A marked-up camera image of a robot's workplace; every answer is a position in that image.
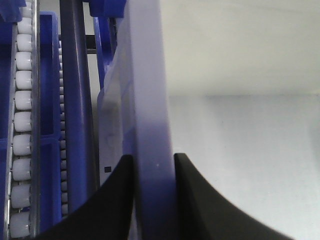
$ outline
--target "vertical pole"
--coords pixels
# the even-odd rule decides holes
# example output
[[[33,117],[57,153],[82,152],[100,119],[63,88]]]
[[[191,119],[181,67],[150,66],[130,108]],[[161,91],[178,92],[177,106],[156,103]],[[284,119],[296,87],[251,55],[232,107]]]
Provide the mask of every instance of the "vertical pole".
[[[68,211],[97,189],[83,3],[60,0]]]

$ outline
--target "white roller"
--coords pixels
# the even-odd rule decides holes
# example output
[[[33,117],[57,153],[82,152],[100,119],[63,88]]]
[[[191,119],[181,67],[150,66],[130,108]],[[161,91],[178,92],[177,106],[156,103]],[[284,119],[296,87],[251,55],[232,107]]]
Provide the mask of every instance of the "white roller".
[[[61,131],[61,139],[66,139],[66,131]]]
[[[15,84],[19,90],[29,90],[32,88],[32,72],[17,71],[15,73]]]
[[[12,176],[15,181],[26,181],[31,179],[30,158],[22,158],[13,161]]]
[[[11,238],[22,238],[30,235],[29,232],[29,212],[19,212],[10,218]]]
[[[67,171],[61,171],[61,180],[66,181],[67,180]]]
[[[64,103],[60,103],[60,109],[61,109],[61,112],[65,111],[65,104]]]
[[[14,209],[30,206],[30,184],[21,184],[12,188],[11,205]]]
[[[67,181],[61,182],[61,191],[66,192],[68,191],[68,184]]]
[[[60,141],[60,149],[66,149],[66,140]]]
[[[22,8],[22,16],[25,18],[32,18],[32,3],[26,2],[26,6]]]
[[[61,150],[61,151],[60,151],[60,158],[61,158],[61,159],[66,159],[66,158],[67,158],[67,152],[66,152],[66,150]]]
[[[63,192],[61,194],[61,202],[63,202],[63,203],[67,203],[68,202],[68,193],[67,192]]]
[[[18,21],[17,25],[19,34],[32,34],[32,20],[30,17],[23,17],[21,21]]]
[[[16,36],[16,43],[19,52],[32,52],[32,43],[30,34],[18,34]]]
[[[20,111],[14,114],[14,129],[17,132],[31,131],[31,112]]]
[[[60,163],[60,168],[62,170],[65,170],[67,169],[67,160],[62,160],[61,163]]]
[[[16,156],[25,156],[31,154],[31,135],[15,135],[12,141],[13,153]]]
[[[28,70],[32,69],[31,65],[31,52],[19,51],[15,54],[15,63],[18,70]]]
[[[66,129],[66,122],[65,121],[61,121],[60,122],[60,127],[61,127],[61,130],[65,130]]]
[[[15,92],[15,107],[18,110],[31,110],[31,91],[22,90]]]
[[[68,214],[68,204],[62,204],[62,215]]]

